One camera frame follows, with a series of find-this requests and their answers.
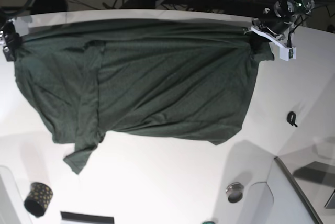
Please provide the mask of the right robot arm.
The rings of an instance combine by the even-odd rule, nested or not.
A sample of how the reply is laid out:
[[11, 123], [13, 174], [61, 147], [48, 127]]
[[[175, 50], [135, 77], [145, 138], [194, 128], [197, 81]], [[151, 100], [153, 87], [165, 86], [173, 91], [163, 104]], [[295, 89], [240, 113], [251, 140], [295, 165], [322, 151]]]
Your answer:
[[22, 44], [22, 37], [16, 32], [17, 17], [31, 10], [33, 0], [1, 0], [1, 48], [8, 62], [16, 61], [15, 51]]

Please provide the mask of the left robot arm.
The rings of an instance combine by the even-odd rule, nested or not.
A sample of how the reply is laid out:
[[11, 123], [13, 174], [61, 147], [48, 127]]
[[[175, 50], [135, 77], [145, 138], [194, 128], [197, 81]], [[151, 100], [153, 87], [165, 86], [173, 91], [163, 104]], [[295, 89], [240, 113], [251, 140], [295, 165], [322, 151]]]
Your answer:
[[296, 59], [294, 33], [314, 8], [314, 0], [276, 0], [272, 8], [264, 9], [264, 17], [252, 20], [251, 27], [245, 29], [244, 33], [255, 34], [274, 43], [279, 48], [282, 60]]

